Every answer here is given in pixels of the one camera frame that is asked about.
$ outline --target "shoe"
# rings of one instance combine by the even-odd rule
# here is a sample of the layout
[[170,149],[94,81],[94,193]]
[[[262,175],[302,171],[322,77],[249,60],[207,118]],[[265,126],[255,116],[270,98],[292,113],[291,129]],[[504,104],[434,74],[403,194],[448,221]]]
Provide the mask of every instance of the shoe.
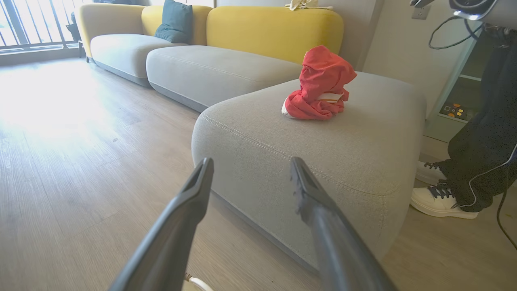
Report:
[[416,179],[430,185],[437,185],[439,180],[447,180],[440,171],[438,163],[418,162]]
[[474,219],[478,216],[477,212],[466,212],[458,207],[452,189],[444,180],[441,180],[437,186],[413,188],[411,205],[418,211],[434,217]]

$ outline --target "balcony railing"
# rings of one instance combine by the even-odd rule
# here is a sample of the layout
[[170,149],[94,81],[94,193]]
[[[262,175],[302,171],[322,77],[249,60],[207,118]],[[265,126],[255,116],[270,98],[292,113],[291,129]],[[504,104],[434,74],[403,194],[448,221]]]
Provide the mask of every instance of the balcony railing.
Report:
[[0,0],[0,53],[73,43],[66,25],[77,5],[92,0]]

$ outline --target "floor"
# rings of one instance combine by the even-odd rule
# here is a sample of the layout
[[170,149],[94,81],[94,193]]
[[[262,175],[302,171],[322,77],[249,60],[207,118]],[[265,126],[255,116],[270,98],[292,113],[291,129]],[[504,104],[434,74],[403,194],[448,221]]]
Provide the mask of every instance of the floor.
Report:
[[[0,67],[0,289],[106,290],[193,169],[198,115],[84,59]],[[400,290],[515,290],[499,200],[472,221],[410,208],[382,262]],[[320,289],[216,199],[188,271],[215,291]]]

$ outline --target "shoe sole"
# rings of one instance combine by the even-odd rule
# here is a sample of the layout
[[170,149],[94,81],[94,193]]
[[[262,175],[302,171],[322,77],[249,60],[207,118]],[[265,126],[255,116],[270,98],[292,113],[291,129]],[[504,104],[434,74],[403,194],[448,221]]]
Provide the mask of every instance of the shoe sole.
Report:
[[424,214],[427,214],[429,216],[434,216],[434,217],[457,217],[457,218],[462,218],[462,219],[474,219],[478,216],[477,212],[466,212],[466,211],[459,212],[459,211],[447,211],[447,210],[440,211],[440,210],[430,209],[429,207],[418,203],[412,197],[411,197],[410,204],[416,210],[418,210]]
[[438,184],[438,179],[437,178],[428,177],[426,175],[420,174],[419,172],[417,172],[415,178],[418,181],[422,181],[422,182],[427,183],[429,185],[437,185]]

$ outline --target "wall outlet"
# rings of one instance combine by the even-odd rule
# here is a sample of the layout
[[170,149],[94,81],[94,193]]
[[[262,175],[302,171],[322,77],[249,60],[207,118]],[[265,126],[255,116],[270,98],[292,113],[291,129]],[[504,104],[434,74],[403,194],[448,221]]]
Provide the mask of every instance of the wall outlet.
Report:
[[429,14],[429,10],[431,10],[431,5],[424,6],[422,8],[415,8],[413,11],[413,19],[426,19]]

